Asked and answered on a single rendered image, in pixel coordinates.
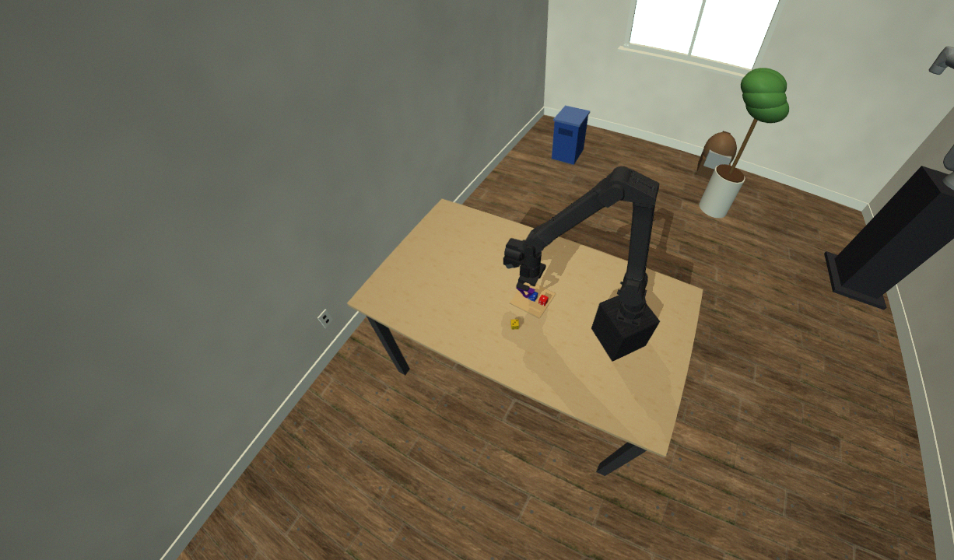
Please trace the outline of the tan square mat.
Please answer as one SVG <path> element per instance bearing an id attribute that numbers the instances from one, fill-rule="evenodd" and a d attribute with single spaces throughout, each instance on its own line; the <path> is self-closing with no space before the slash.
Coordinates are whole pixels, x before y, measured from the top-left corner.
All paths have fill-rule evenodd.
<path id="1" fill-rule="evenodd" d="M 529 300 L 529 298 L 524 298 L 523 295 L 522 295 L 522 292 L 520 292 L 520 291 L 518 290 L 517 293 L 516 293 L 516 295 L 515 295 L 514 298 L 511 300 L 510 303 L 511 303 L 512 305 L 514 305 L 515 307 L 520 308 L 520 309 L 523 309 L 524 311 L 528 312 L 529 314 L 531 314 L 531 315 L 533 315 L 533 316 L 535 316 L 535 317 L 540 318 L 540 316 L 542 315 L 542 313 L 544 313 L 545 309 L 547 309 L 547 307 L 548 307 L 548 305 L 549 305 L 549 302 L 551 302 L 552 299 L 554 299 L 555 293 L 549 291 L 548 289 L 545 289 L 545 288 L 541 287 L 540 285 L 531 286 L 529 283 L 526 283 L 526 282 L 524 283 L 524 285 L 529 285 L 531 289 L 536 289 L 535 292 L 538 292 L 538 297 L 537 297 L 536 301 L 531 301 L 531 300 Z M 538 301 L 540 300 L 540 296 L 542 296 L 542 295 L 549 297 L 549 300 L 548 300 L 548 302 L 547 302 L 547 305 L 545 305 L 545 306 L 541 305 L 541 304 L 538 302 Z"/>

